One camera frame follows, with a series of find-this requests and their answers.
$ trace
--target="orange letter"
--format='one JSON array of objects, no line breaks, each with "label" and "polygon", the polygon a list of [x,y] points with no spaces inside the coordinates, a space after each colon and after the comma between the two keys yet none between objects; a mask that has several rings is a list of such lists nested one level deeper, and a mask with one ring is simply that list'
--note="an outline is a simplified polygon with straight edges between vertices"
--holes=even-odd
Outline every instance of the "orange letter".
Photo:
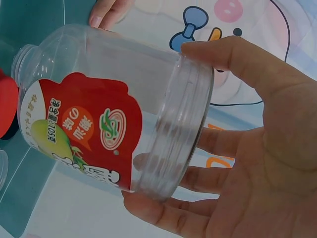
[{"label": "orange letter", "polygon": [[222,160],[221,158],[217,158],[217,157],[209,157],[207,162],[206,162],[206,167],[210,168],[213,162],[222,164],[222,165],[226,166],[227,168],[231,168],[231,166],[228,162]]}]

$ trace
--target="fingers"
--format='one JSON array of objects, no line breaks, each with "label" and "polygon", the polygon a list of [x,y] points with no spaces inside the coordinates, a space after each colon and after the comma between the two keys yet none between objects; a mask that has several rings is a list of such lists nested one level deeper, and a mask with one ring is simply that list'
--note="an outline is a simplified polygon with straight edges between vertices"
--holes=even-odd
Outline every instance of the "fingers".
[{"label": "fingers", "polygon": [[203,128],[198,148],[219,156],[235,157],[245,131]]},{"label": "fingers", "polygon": [[214,68],[230,70],[265,101],[283,88],[313,80],[241,37],[185,43],[183,54]]},{"label": "fingers", "polygon": [[217,200],[201,200],[196,202],[181,201],[174,198],[170,198],[166,202],[167,206],[175,207],[184,211],[196,213],[201,216],[211,217],[213,211],[216,209]]},{"label": "fingers", "polygon": [[195,192],[221,194],[231,169],[189,166],[180,186]]},{"label": "fingers", "polygon": [[91,11],[89,19],[89,23],[92,27],[97,28],[100,26],[104,16],[111,9],[114,2],[115,0],[97,0]]},{"label": "fingers", "polygon": [[131,7],[133,2],[134,0],[116,0],[109,12],[104,16],[100,28],[110,29]]},{"label": "fingers", "polygon": [[209,217],[170,207],[140,194],[122,194],[125,208],[141,220],[182,237],[206,237]]},{"label": "fingers", "polygon": [[134,0],[98,0],[91,12],[90,25],[109,29],[133,2]]}]

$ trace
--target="plastic bottle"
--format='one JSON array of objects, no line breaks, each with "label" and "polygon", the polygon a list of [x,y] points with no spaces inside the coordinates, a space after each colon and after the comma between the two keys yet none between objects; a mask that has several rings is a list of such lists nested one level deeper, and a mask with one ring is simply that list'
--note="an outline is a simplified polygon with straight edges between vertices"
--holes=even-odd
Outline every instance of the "plastic bottle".
[{"label": "plastic bottle", "polygon": [[213,69],[83,25],[26,45],[11,76],[30,146],[98,180],[164,200],[196,147]]}]

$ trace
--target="pink cartoon face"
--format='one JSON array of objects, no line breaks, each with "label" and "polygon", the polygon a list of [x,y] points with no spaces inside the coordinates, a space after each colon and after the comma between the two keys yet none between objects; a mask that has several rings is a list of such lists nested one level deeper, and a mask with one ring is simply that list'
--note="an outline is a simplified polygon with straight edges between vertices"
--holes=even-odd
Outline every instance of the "pink cartoon face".
[{"label": "pink cartoon face", "polygon": [[[275,0],[136,0],[120,26],[125,34],[130,30],[132,38],[178,52],[184,42],[241,36],[282,60],[287,58],[290,39],[287,20]],[[255,90],[233,74],[215,71],[213,104],[260,101]]]}]

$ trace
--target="red lid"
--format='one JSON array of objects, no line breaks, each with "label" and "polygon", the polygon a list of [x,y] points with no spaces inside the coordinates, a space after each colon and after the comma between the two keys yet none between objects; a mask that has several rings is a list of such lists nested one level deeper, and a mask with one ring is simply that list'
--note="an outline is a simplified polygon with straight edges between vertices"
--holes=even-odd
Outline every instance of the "red lid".
[{"label": "red lid", "polygon": [[0,138],[10,128],[18,105],[18,87],[15,81],[0,69]]}]

